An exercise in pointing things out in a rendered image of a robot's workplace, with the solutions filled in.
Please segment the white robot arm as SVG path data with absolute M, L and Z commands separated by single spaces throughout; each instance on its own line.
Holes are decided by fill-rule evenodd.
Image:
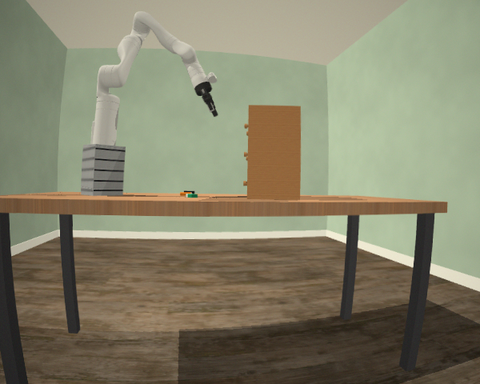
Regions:
M 202 82 L 215 83 L 217 81 L 214 73 L 205 75 L 192 46 L 170 34 L 147 12 L 139 11 L 134 15 L 131 35 L 125 36 L 118 46 L 120 64 L 101 66 L 98 71 L 97 104 L 90 144 L 115 146 L 120 99 L 109 94 L 109 88 L 119 88 L 125 85 L 130 68 L 150 29 L 162 46 L 171 53 L 182 57 L 194 88 Z

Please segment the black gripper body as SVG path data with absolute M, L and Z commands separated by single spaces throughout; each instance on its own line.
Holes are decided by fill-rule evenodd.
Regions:
M 202 96 L 202 94 L 200 93 L 200 90 L 203 90 L 203 89 L 206 89 L 208 93 L 212 91 L 212 87 L 209 82 L 202 82 L 196 85 L 196 87 L 194 88 L 197 96 Z

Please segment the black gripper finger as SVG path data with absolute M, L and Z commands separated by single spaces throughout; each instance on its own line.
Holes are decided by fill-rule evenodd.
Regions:
M 202 99 L 203 99 L 204 102 L 206 102 L 209 111 L 210 111 L 210 112 L 214 111 L 214 107 L 213 107 L 213 105 L 212 105 L 212 103 L 211 103 L 211 95 L 210 95 L 210 93 L 207 94 L 206 89 L 200 90 L 200 93 L 202 94 Z M 208 95 L 209 95 L 209 96 L 208 96 Z M 204 99 L 204 97 L 206 97 L 206 96 L 207 96 L 208 98 Z
M 212 99 L 212 96 L 211 96 L 211 100 L 212 100 L 212 105 L 214 106 L 214 111 L 212 112 L 212 114 L 213 114 L 214 117 L 216 117 L 216 116 L 218 116 L 218 113 L 217 113 L 217 111 L 216 111 L 216 109 L 215 109 L 215 105 L 214 105 L 214 101 L 213 101 L 213 99 Z

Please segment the brown wooden chest of drawers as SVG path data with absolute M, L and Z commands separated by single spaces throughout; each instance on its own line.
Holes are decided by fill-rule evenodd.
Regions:
M 300 200 L 301 107 L 249 105 L 247 199 Z

